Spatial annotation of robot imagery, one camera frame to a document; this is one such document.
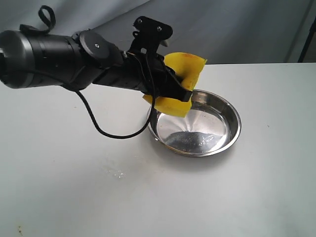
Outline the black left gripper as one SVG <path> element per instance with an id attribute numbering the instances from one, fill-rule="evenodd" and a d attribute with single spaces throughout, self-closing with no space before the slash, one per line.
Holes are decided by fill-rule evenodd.
<path id="1" fill-rule="evenodd" d="M 155 93 L 154 80 L 149 66 L 145 63 L 144 53 L 124 54 L 121 50 L 108 52 L 104 59 L 98 59 L 101 74 L 92 82 L 96 85 Z M 158 80 L 159 96 L 188 102 L 192 91 L 185 89 L 176 78 Z"/>

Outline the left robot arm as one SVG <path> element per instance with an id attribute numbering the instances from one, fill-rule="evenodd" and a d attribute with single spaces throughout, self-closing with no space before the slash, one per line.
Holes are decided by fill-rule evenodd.
<path id="1" fill-rule="evenodd" d="M 2 32 L 0 80 L 13 89 L 60 85 L 83 90 L 97 84 L 183 102 L 192 94 L 161 55 L 122 51 L 92 31 L 73 37 Z"/>

